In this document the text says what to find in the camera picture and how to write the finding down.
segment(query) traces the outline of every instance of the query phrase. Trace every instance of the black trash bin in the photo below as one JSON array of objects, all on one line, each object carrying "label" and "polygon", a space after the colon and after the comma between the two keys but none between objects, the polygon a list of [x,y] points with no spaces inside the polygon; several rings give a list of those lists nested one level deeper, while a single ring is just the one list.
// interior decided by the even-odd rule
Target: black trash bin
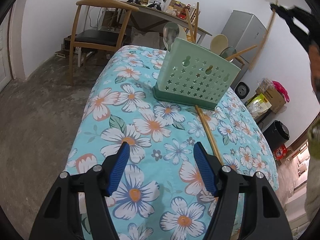
[{"label": "black trash bin", "polygon": [[263,132],[263,135],[266,138],[272,152],[290,139],[288,128],[277,120],[275,120]]}]

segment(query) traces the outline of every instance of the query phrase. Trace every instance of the bed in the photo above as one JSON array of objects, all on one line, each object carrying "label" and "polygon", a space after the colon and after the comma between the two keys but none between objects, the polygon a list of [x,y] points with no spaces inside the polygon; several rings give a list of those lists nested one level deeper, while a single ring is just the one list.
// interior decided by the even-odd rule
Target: bed
[{"label": "bed", "polygon": [[[130,159],[118,190],[106,198],[121,240],[202,239],[217,199],[202,182],[193,158],[200,141],[212,154],[194,107],[152,96],[166,52],[124,46],[100,74],[84,109],[65,170],[84,173],[115,154],[122,142]],[[240,99],[229,88],[215,111],[203,110],[223,161],[238,173],[262,171],[274,190],[278,175],[271,150]],[[241,226],[239,195],[233,234]],[[79,208],[85,239],[92,239],[84,193]]]}]

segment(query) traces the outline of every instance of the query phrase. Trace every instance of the green utensil holder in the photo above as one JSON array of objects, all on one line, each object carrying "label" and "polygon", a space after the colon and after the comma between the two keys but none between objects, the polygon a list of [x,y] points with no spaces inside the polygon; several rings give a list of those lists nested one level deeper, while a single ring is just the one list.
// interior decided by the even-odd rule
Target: green utensil holder
[{"label": "green utensil holder", "polygon": [[153,95],[159,101],[214,110],[240,69],[200,45],[176,38]]}]

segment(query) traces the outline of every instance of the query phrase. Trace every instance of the black chair seat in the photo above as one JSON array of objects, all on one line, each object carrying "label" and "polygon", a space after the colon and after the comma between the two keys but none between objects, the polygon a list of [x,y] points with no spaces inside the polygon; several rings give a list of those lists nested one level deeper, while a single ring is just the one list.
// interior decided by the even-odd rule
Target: black chair seat
[{"label": "black chair seat", "polygon": [[[75,37],[77,42],[95,43],[101,45],[108,45],[115,47],[117,44],[119,33],[108,32],[108,31],[98,31],[98,30],[85,30],[79,33]],[[129,45],[131,39],[128,35],[125,35],[124,45]]]}]

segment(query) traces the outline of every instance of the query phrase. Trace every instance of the white door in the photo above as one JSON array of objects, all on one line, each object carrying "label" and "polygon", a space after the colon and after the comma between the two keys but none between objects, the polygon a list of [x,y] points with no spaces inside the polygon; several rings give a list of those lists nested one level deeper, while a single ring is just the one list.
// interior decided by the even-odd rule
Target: white door
[{"label": "white door", "polygon": [[7,48],[8,26],[9,13],[0,25],[0,91],[11,80]]}]

